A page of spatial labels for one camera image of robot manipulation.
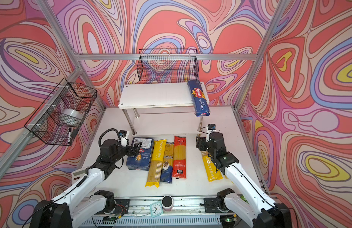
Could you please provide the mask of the dark blue Barilla pasta box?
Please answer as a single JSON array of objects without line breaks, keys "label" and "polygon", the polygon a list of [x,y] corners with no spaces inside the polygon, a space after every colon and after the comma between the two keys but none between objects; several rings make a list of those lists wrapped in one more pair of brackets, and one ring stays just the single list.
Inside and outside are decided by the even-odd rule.
[{"label": "dark blue Barilla pasta box", "polygon": [[151,137],[134,137],[132,144],[142,143],[140,151],[135,156],[128,156],[126,166],[129,170],[148,171],[152,152],[154,148],[154,139]]}]

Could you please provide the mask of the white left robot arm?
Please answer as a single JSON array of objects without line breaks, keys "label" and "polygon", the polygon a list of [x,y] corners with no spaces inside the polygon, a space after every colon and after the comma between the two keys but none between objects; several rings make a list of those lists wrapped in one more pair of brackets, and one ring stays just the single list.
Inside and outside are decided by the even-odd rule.
[{"label": "white left robot arm", "polygon": [[128,142],[108,139],[100,143],[100,155],[86,169],[85,175],[66,191],[52,200],[39,202],[31,216],[31,228],[78,228],[98,212],[111,214],[117,207],[113,192],[99,190],[82,203],[96,186],[106,180],[117,169],[116,163],[124,156],[138,155],[142,144],[130,146]]}]

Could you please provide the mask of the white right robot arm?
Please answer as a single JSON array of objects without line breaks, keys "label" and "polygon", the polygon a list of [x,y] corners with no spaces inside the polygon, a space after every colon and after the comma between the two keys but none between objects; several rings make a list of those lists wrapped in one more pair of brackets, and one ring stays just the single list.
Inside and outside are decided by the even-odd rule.
[{"label": "white right robot arm", "polygon": [[227,151],[223,134],[212,132],[196,137],[197,149],[208,152],[216,169],[239,189],[243,200],[232,189],[218,192],[221,210],[234,212],[250,228],[292,228],[290,209],[277,203],[249,177],[234,154]]}]

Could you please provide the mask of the blue Barilla spaghetti pack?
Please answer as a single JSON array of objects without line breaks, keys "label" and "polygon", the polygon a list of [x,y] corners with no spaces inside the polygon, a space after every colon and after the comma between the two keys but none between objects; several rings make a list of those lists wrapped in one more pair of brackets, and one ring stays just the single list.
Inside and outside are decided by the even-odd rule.
[{"label": "blue Barilla spaghetti pack", "polygon": [[207,103],[206,96],[203,92],[201,82],[198,80],[190,80],[187,82],[194,109],[197,117],[209,116],[210,109]]}]

